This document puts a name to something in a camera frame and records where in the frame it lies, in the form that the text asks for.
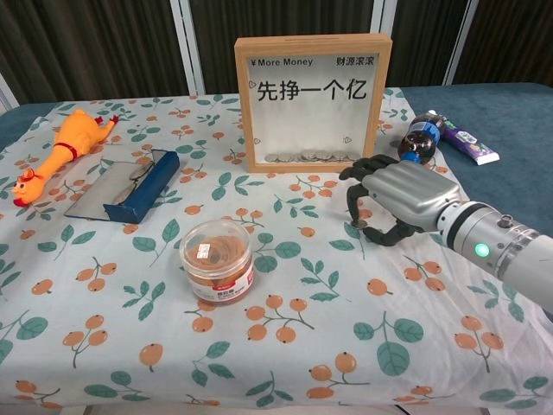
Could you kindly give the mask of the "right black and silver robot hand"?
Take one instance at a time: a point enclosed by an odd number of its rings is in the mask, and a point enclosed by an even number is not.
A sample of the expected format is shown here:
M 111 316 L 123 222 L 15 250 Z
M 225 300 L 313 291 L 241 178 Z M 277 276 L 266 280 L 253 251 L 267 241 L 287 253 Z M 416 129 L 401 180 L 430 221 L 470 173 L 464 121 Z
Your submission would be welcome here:
M 412 161 L 382 154 L 361 158 L 339 174 L 342 181 L 351 178 L 359 181 L 346 192 L 351 226 L 380 246 L 394 246 L 414 233 L 435 232 L 442 212 L 461 204 L 456 182 Z M 396 224 L 385 233 L 363 225 L 358 208 L 358 199 L 363 197 L 387 210 Z

